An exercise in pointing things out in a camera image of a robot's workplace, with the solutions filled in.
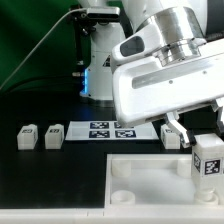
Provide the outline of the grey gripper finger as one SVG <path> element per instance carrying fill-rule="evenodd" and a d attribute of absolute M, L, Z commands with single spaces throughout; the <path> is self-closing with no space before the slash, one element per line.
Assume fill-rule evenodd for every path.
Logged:
<path fill-rule="evenodd" d="M 176 111 L 168 112 L 165 115 L 165 122 L 167 126 L 180 137 L 180 142 L 184 148 L 194 146 L 196 138 L 192 131 L 187 130 L 179 122 L 179 115 Z"/>
<path fill-rule="evenodd" d="M 215 99 L 211 106 L 213 111 L 217 113 L 217 126 L 219 132 L 224 134 L 224 97 Z"/>

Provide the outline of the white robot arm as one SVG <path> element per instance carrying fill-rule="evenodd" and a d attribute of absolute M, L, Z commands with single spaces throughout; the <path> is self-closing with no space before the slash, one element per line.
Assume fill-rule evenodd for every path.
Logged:
<path fill-rule="evenodd" d="M 78 0 L 92 59 L 80 96 L 123 127 L 163 119 L 189 147 L 181 113 L 211 105 L 224 127 L 224 39 L 205 38 L 207 0 Z"/>

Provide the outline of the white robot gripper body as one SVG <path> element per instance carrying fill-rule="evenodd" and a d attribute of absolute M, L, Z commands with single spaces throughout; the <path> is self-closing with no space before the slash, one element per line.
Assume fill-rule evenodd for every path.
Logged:
<path fill-rule="evenodd" d="M 201 46 L 200 53 L 169 66 L 148 57 L 118 67 L 113 98 L 119 124 L 137 126 L 224 97 L 224 39 Z"/>

